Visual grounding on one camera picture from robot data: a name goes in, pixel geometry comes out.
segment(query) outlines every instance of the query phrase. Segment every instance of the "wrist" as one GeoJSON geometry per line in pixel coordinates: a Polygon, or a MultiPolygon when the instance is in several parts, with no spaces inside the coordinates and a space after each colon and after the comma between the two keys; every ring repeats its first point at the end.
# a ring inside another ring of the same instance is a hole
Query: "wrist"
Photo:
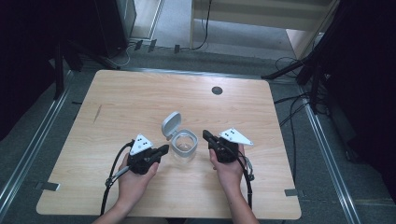
{"type": "Polygon", "coordinates": [[[134,204],[123,203],[118,200],[114,204],[113,208],[118,211],[119,215],[122,217],[127,217],[128,214],[132,211],[134,204]]]}
{"type": "Polygon", "coordinates": [[[227,198],[242,197],[240,186],[224,186],[223,189],[227,198]]]}

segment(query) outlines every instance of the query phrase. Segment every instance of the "black cable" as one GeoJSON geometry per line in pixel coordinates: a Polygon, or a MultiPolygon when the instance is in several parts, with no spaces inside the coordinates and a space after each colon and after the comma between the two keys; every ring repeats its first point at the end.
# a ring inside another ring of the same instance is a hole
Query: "black cable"
{"type": "Polygon", "coordinates": [[[248,177],[248,169],[245,168],[244,163],[241,162],[238,155],[233,154],[233,151],[230,148],[228,148],[228,147],[224,147],[224,148],[226,148],[232,155],[234,155],[236,157],[236,160],[239,162],[239,164],[242,167],[242,170],[244,173],[244,178],[245,178],[245,181],[247,182],[247,203],[248,203],[248,206],[250,207],[250,209],[252,209],[253,190],[251,189],[250,179],[248,177]]]}
{"type": "MultiPolygon", "coordinates": [[[[132,43],[132,45],[129,45],[128,47],[130,47],[130,46],[135,46],[135,45],[137,44],[137,43],[134,42],[134,41],[130,41],[129,43],[130,43],[130,44],[132,43]]],[[[148,44],[142,44],[141,46],[150,47],[150,45],[148,45],[148,44]]],[[[154,48],[155,48],[155,49],[175,49],[175,48],[161,47],[161,46],[155,46],[154,48]]]]}
{"type": "Polygon", "coordinates": [[[249,180],[250,181],[252,181],[252,180],[254,180],[254,174],[253,174],[253,166],[251,165],[251,162],[250,162],[250,160],[248,159],[248,157],[246,157],[245,155],[243,155],[242,154],[242,152],[240,152],[240,151],[238,151],[239,152],[239,157],[242,157],[244,160],[245,160],[245,164],[246,164],[246,167],[247,167],[247,171],[249,171],[249,173],[248,173],[248,177],[249,177],[249,180]]]}
{"type": "Polygon", "coordinates": [[[208,26],[208,24],[209,24],[210,8],[211,8],[211,7],[212,7],[212,0],[209,1],[209,9],[207,10],[206,28],[205,28],[205,39],[204,39],[204,42],[202,42],[202,44],[201,44],[199,47],[197,47],[197,48],[192,48],[192,49],[189,49],[189,48],[182,48],[182,49],[180,49],[180,50],[183,50],[183,49],[187,49],[187,50],[198,50],[198,49],[200,49],[200,48],[205,44],[205,42],[206,42],[206,40],[207,40],[207,26],[208,26]]]}
{"type": "Polygon", "coordinates": [[[131,146],[133,146],[133,145],[134,145],[134,140],[132,140],[132,142],[130,142],[130,143],[125,144],[125,146],[123,146],[123,147],[120,149],[119,153],[118,153],[117,156],[116,156],[116,159],[115,159],[114,162],[113,162],[113,165],[111,166],[110,175],[108,176],[108,179],[107,179],[107,181],[106,181],[106,190],[105,190],[105,193],[104,193],[104,195],[103,195],[103,200],[102,200],[102,207],[101,207],[101,211],[100,211],[100,216],[101,216],[102,214],[105,213],[108,193],[110,192],[111,186],[113,186],[114,182],[117,180],[117,178],[114,179],[114,180],[111,179],[111,177],[113,176],[113,173],[114,173],[114,169],[116,168],[117,161],[119,160],[122,151],[123,151],[125,148],[131,147],[131,146]]]}
{"type": "Polygon", "coordinates": [[[299,97],[303,97],[303,96],[309,96],[309,94],[310,94],[310,92],[308,91],[308,92],[304,92],[304,93],[302,93],[300,95],[297,95],[297,96],[291,96],[291,97],[279,99],[277,101],[274,101],[274,105],[279,104],[279,103],[283,103],[285,101],[292,100],[292,99],[295,99],[295,98],[299,98],[299,97]]]}
{"type": "MultiPolygon", "coordinates": [[[[290,114],[292,113],[296,113],[296,111],[293,111],[293,107],[294,104],[298,101],[297,98],[294,100],[294,102],[291,104],[290,106],[290,114]]],[[[303,104],[301,105],[299,108],[304,108],[307,104],[303,104]]],[[[292,136],[292,143],[293,143],[293,173],[292,173],[292,177],[293,177],[293,182],[294,182],[294,186],[296,184],[296,176],[297,176],[297,146],[296,146],[296,136],[295,136],[295,132],[294,132],[294,124],[293,124],[293,119],[292,116],[290,116],[290,128],[291,128],[291,136],[292,136]]]]}
{"type": "Polygon", "coordinates": [[[289,114],[282,122],[280,122],[279,126],[282,127],[288,120],[290,120],[294,115],[296,115],[300,110],[302,110],[306,105],[309,105],[309,103],[305,103],[303,105],[300,105],[292,114],[289,114]]]}
{"type": "Polygon", "coordinates": [[[300,62],[300,60],[293,59],[293,58],[291,58],[291,57],[281,57],[281,58],[278,58],[278,59],[275,61],[275,67],[276,67],[277,71],[280,70],[279,67],[277,67],[277,63],[278,63],[280,60],[282,60],[282,59],[291,59],[291,62],[290,62],[289,65],[291,65],[291,63],[294,63],[294,62],[300,62]]]}

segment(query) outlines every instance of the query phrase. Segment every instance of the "wooden table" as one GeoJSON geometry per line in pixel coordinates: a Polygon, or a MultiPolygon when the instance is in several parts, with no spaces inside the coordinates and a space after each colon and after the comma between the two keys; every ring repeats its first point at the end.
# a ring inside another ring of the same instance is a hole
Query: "wooden table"
{"type": "MultiPolygon", "coordinates": [[[[219,134],[234,127],[254,143],[245,149],[256,177],[251,184],[257,218],[300,217],[297,196],[285,195],[294,184],[266,81],[121,71],[97,72],[49,178],[61,187],[43,192],[37,212],[98,215],[119,149],[139,133],[155,147],[169,144],[161,125],[174,111],[181,114],[180,129],[199,138],[196,156],[187,165],[177,163],[172,154],[164,156],[130,216],[230,217],[202,130],[219,134]],[[215,86],[223,89],[221,95],[212,93],[215,86]]],[[[246,197],[245,181],[241,186],[246,197]]],[[[106,209],[117,197],[115,184],[106,209]]]]}

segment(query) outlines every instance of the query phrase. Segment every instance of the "metal bracket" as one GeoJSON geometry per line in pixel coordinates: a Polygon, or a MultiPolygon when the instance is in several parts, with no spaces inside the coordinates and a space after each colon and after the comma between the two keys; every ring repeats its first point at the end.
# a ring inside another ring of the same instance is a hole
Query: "metal bracket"
{"type": "Polygon", "coordinates": [[[133,156],[141,151],[151,148],[152,146],[152,143],[145,136],[143,136],[143,134],[140,133],[137,135],[136,140],[134,141],[134,145],[132,146],[129,154],[133,156]]]}
{"type": "Polygon", "coordinates": [[[297,196],[299,198],[305,197],[305,193],[303,190],[297,189],[285,189],[286,197],[297,196]]]}
{"type": "Polygon", "coordinates": [[[231,128],[220,133],[220,136],[230,142],[253,146],[253,142],[248,140],[244,135],[238,132],[235,128],[231,128]]]}
{"type": "Polygon", "coordinates": [[[59,189],[61,184],[55,184],[55,183],[49,183],[49,182],[38,182],[35,185],[35,189],[40,189],[40,190],[51,190],[51,191],[56,191],[59,189]]]}

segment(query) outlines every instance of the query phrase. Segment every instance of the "round hole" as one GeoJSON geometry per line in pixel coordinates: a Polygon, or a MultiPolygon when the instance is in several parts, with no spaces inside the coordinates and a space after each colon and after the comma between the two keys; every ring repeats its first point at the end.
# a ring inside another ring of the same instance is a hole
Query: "round hole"
{"type": "Polygon", "coordinates": [[[222,94],[222,88],[221,87],[214,87],[214,88],[212,88],[212,92],[215,95],[220,95],[220,94],[222,94]]]}

